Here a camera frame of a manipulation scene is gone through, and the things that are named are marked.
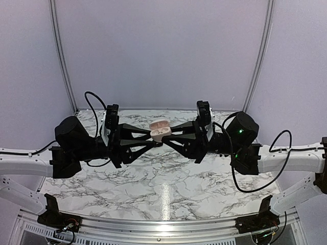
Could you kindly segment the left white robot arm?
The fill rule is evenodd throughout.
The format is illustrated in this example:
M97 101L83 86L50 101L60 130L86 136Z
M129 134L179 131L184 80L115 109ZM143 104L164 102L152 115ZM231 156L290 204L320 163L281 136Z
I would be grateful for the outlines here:
M118 106L104 111L104 122L90 136L76 116L69 116L55 128L55 141L43 149L10 152L1 150L1 198L45 218L53 227L65 221L57 200L12 180L12 175L69 179L81 171L81 162L108 159L115 167L130 164L156 143L149 130L121 124Z

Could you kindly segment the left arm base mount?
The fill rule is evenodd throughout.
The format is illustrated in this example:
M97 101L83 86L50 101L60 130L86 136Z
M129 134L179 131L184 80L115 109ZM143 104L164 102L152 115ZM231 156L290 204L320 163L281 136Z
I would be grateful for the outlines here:
M45 211L38 215L37 222L45 226L56 228L60 232L64 230L78 232L82 218L77 215L59 211L57 199L54 196L46 193L44 197L46 198Z

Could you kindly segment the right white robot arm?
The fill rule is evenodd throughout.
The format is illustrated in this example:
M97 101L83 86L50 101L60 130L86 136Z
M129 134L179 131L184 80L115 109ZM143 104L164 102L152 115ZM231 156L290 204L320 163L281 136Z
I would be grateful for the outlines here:
M230 156L232 176L259 175L277 171L309 172L309 175L278 195L270 195L261 201L260 211L253 217L253 224L265 228L274 216L282 215L290 208L313 197L326 193L326 138L321 142L288 147L254 144L259 125L246 113L229 116L231 123L225 128L198 116L190 123L171 128L171 135L162 142L186 158L200 163L208 152Z

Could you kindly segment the pink earbud charging case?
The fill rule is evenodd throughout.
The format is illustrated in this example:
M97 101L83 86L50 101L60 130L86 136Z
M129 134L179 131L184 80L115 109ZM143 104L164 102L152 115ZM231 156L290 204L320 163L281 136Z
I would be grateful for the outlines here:
M162 142L162 138L172 134L170 121L167 119L158 119L150 123L150 136L156 142Z

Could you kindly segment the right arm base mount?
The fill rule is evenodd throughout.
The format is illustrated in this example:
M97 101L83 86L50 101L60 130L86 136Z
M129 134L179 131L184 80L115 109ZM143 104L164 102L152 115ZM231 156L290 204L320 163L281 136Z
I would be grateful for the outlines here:
M279 215L276 215L271 211L270 201L272 197L272 195L269 195L262 199L257 214L238 217L235 219L235 227L240 234L268 229L280 224Z

